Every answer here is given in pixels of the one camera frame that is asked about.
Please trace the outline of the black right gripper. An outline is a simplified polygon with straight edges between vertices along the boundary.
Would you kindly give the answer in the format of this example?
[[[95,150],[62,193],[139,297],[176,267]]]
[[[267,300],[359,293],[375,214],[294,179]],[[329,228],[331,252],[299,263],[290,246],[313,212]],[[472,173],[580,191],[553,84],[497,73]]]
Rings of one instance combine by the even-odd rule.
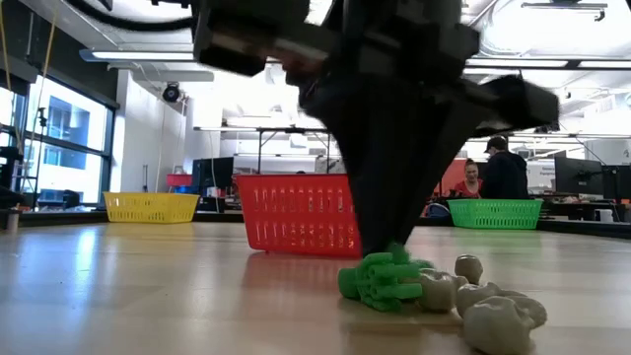
[[[334,1],[319,25],[307,1],[202,0],[192,14],[196,61],[254,76],[269,62],[299,90],[300,106],[337,141],[356,212],[362,254],[404,245],[426,200],[464,142],[550,124],[558,98],[505,75],[484,84],[464,78],[479,50],[479,32],[460,21],[457,1]],[[405,169],[389,120],[400,96],[357,89],[374,77],[417,91],[440,108],[423,122]]]

